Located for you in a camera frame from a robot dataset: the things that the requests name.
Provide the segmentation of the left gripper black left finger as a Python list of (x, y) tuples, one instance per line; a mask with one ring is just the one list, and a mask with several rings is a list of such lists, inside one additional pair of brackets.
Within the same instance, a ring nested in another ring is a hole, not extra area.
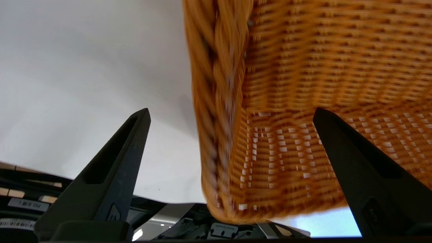
[(37, 220), (40, 241), (131, 241), (127, 222), (151, 123), (132, 114)]

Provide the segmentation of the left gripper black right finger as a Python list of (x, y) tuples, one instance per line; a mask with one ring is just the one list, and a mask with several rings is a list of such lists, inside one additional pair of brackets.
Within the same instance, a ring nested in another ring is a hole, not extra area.
[(333, 112), (313, 123), (363, 237), (431, 236), (428, 187)]

